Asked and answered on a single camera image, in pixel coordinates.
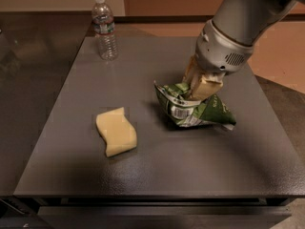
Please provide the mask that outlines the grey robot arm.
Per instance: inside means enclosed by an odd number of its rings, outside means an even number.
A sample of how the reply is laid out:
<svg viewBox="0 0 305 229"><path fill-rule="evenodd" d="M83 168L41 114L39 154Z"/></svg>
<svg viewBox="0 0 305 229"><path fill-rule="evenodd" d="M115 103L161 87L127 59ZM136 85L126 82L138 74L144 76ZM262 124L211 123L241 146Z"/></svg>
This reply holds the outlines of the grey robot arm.
<svg viewBox="0 0 305 229"><path fill-rule="evenodd" d="M204 100L223 86L223 78L239 71L254 53L254 44L296 3L305 0L223 0L196 39L195 53L183 81L186 97Z"/></svg>

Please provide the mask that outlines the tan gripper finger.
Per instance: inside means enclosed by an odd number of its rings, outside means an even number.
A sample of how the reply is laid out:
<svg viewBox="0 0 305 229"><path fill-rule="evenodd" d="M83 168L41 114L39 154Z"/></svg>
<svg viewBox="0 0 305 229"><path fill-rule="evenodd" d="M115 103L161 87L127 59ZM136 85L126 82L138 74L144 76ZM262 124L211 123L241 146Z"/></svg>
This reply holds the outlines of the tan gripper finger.
<svg viewBox="0 0 305 229"><path fill-rule="evenodd" d="M196 58L193 55L184 72L183 81L188 84L196 84L200 81L201 69L197 64Z"/></svg>
<svg viewBox="0 0 305 229"><path fill-rule="evenodd" d="M223 86L223 73L196 72L191 80L191 99L205 100Z"/></svg>

